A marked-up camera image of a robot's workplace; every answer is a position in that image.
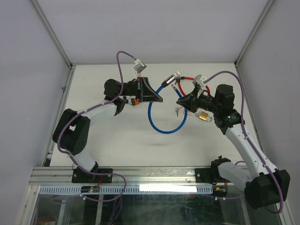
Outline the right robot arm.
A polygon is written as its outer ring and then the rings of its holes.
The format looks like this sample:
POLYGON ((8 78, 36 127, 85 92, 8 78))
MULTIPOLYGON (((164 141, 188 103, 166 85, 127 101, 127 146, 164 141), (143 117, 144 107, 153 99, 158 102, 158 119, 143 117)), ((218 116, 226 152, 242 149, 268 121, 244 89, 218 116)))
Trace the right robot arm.
POLYGON ((220 84, 214 96, 199 94, 199 88, 177 100, 177 104, 195 113, 198 109, 211 112, 214 123, 239 152, 247 170, 234 165, 227 158, 211 162, 210 177, 214 181, 227 179, 244 192, 253 209, 279 204, 275 214, 283 211, 290 183, 286 170, 279 170, 251 141, 243 119, 243 112, 234 109, 233 87, 220 84))

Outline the red cable lock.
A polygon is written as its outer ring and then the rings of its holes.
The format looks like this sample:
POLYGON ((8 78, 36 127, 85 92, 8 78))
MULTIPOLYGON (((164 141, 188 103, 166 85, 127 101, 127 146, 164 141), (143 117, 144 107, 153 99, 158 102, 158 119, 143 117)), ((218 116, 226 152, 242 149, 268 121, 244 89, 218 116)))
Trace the red cable lock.
POLYGON ((190 91, 192 91, 192 81, 194 78, 195 77, 181 76, 176 80, 175 84, 182 96, 186 96, 190 91))

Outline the aluminium mounting rail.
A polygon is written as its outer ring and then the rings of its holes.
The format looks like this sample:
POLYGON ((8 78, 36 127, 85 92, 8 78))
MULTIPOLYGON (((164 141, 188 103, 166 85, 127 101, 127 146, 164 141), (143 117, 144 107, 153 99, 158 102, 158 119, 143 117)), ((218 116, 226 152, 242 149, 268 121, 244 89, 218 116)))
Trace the aluminium mounting rail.
MULTIPOLYGON (((100 167, 103 172, 112 172, 112 183, 106 185, 122 185, 124 181, 117 174, 122 175, 128 185, 147 183, 169 183, 192 185, 195 182, 195 169, 209 168, 208 166, 110 166, 100 167)), ((29 181, 30 185, 75 185, 72 183, 75 166, 35 167, 29 181)))

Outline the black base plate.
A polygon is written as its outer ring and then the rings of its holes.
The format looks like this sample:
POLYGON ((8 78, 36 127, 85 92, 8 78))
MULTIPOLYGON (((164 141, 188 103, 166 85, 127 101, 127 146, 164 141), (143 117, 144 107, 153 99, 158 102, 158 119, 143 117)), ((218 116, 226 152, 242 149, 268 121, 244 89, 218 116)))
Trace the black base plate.
POLYGON ((216 185, 214 177, 211 175, 210 168, 196 168, 195 169, 195 182, 196 183, 209 183, 216 185))
POLYGON ((86 173, 78 168, 73 170, 72 183, 99 183, 101 181, 102 184, 110 184, 112 183, 113 176, 112 175, 93 175, 86 173))

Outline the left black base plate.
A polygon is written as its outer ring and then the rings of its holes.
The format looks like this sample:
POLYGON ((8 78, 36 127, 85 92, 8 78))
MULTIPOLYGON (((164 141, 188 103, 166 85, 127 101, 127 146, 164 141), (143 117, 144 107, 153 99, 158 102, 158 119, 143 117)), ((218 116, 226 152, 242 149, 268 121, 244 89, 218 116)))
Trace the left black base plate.
POLYGON ((112 183, 113 176, 112 175, 93 175, 86 173, 78 168, 73 170, 72 183, 99 183, 101 181, 102 184, 110 184, 112 183))

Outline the blue cable lock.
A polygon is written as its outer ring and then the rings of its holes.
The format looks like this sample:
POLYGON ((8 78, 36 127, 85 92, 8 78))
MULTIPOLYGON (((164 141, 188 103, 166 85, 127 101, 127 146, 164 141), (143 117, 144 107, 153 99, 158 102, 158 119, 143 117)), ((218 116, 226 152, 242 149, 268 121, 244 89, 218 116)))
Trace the blue cable lock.
MULTIPOLYGON (((157 94, 159 94, 159 92, 167 87, 168 85, 170 85, 173 81, 175 81, 175 78, 174 78, 174 75, 170 75, 166 80, 164 80, 162 82, 162 84, 160 85, 160 87, 155 91, 157 94)), ((148 120, 149 120, 149 123, 150 125, 153 127, 154 130, 156 130, 157 132, 161 133, 161 134, 173 134, 177 131, 179 131, 183 126, 184 124, 186 123, 186 120, 187 120, 187 109, 184 110, 184 117, 183 117, 183 120, 182 122, 175 128, 175 129, 172 129, 172 130, 162 130, 160 128, 158 128, 153 119, 152 119, 152 115, 151 115, 151 112, 152 112, 152 105, 153 103, 150 102, 149 105, 148 105, 148 111, 147 111, 147 115, 148 115, 148 120)), ((170 117, 171 115, 168 114, 168 115, 165 115, 165 116, 162 116, 162 118, 160 119, 165 125, 167 125, 167 122, 170 122, 170 117)))

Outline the orange black padlock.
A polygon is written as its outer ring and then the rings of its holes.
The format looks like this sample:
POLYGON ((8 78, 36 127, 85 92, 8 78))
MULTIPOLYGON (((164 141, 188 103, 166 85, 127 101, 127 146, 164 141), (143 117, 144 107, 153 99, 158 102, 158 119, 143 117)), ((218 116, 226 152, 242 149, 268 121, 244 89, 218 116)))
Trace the orange black padlock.
POLYGON ((140 102, 136 99, 136 98, 131 98, 129 100, 129 103, 132 105, 132 106, 135 106, 135 105, 138 105, 140 102))

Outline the small padlock keys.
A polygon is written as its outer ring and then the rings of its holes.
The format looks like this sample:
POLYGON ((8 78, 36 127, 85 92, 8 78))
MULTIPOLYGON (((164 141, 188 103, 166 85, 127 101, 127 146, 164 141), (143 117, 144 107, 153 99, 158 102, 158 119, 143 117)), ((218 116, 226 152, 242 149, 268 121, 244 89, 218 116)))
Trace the small padlock keys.
POLYGON ((180 112, 181 109, 182 109, 182 106, 181 106, 181 107, 176 107, 176 108, 175 108, 175 113, 176 113, 176 116, 177 116, 177 117, 179 116, 179 112, 180 112))

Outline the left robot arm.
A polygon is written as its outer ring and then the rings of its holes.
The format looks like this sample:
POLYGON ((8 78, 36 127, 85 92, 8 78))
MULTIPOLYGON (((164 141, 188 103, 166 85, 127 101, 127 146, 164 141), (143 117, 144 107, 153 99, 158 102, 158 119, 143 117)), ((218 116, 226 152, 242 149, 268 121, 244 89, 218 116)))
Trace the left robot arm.
POLYGON ((122 97, 135 97, 139 102, 163 102, 150 86, 147 77, 139 77, 126 83, 109 79, 104 84, 104 100, 81 112, 66 109, 55 128, 52 140, 66 150, 77 166, 83 169, 82 177, 88 182, 98 178, 98 164, 85 149, 89 129, 102 119, 113 117, 122 112, 127 103, 122 97))

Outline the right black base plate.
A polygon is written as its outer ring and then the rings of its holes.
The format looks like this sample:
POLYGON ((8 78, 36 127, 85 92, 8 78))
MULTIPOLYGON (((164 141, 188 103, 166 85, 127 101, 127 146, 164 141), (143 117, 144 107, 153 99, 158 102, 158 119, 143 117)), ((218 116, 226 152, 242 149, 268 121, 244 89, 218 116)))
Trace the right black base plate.
POLYGON ((196 168, 195 169, 195 182, 196 183, 209 183, 216 185, 214 177, 211 175, 210 168, 196 168))

